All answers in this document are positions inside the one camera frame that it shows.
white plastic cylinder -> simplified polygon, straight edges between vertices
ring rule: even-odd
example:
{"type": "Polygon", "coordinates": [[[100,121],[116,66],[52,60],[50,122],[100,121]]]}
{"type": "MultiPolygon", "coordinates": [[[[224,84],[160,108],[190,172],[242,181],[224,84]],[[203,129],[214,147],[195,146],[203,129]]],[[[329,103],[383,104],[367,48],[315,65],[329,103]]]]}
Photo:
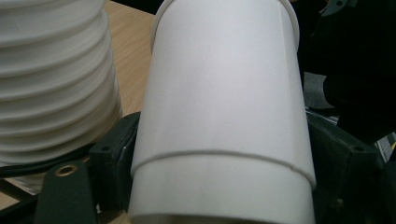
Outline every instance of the white plastic cylinder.
{"type": "Polygon", "coordinates": [[[315,223],[286,0],[165,1],[134,151],[141,223],[315,223]]]}
{"type": "MultiPolygon", "coordinates": [[[[121,117],[105,0],[0,0],[0,163],[45,161],[121,117]]],[[[42,175],[18,178],[38,192],[42,175]]]]}

white cylindrical cover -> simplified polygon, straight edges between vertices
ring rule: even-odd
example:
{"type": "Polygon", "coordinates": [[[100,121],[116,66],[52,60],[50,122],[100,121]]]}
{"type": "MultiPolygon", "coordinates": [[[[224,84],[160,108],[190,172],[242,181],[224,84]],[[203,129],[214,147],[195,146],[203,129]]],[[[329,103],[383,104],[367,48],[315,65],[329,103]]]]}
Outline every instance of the white cylindrical cover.
{"type": "Polygon", "coordinates": [[[136,140],[134,223],[314,223],[288,1],[165,1],[136,140]]]}

wooden surface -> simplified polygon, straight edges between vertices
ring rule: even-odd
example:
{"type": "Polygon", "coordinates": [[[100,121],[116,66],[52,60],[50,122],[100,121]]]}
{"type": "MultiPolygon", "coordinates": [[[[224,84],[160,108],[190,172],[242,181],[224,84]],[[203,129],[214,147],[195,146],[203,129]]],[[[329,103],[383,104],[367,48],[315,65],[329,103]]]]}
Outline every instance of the wooden surface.
{"type": "MultiPolygon", "coordinates": [[[[149,39],[154,16],[118,3],[106,2],[116,74],[124,115],[140,111],[145,93],[149,62],[149,39]]],[[[0,209],[16,201],[0,193],[0,209]]],[[[131,223],[126,214],[111,224],[131,223]]]]}

black cable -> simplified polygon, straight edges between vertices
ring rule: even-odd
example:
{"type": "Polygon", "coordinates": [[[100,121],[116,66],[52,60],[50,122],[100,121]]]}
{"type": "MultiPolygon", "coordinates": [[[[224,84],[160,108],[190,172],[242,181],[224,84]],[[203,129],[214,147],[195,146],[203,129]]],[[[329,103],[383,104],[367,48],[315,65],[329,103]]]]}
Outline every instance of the black cable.
{"type": "Polygon", "coordinates": [[[14,203],[9,207],[0,210],[0,223],[33,223],[35,219],[35,209],[37,206],[38,196],[39,194],[33,195],[26,200],[14,203]]]}
{"type": "Polygon", "coordinates": [[[30,193],[18,188],[17,186],[9,183],[4,179],[0,179],[0,192],[18,201],[22,201],[32,197],[30,193]]]}
{"type": "Polygon", "coordinates": [[[88,153],[93,145],[94,144],[89,144],[84,147],[79,147],[78,149],[69,152],[61,157],[47,161],[0,167],[0,179],[44,173],[48,171],[51,167],[59,163],[79,160],[83,157],[88,156],[88,153]]]}

brass screw hole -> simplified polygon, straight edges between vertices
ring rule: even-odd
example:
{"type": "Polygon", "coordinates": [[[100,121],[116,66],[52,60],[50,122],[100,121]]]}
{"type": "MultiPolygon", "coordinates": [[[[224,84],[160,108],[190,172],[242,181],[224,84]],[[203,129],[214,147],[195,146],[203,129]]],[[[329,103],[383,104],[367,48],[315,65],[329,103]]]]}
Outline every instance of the brass screw hole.
{"type": "Polygon", "coordinates": [[[57,176],[67,176],[73,174],[77,170],[76,165],[66,165],[61,168],[59,168],[56,172],[55,175],[57,176]]]}

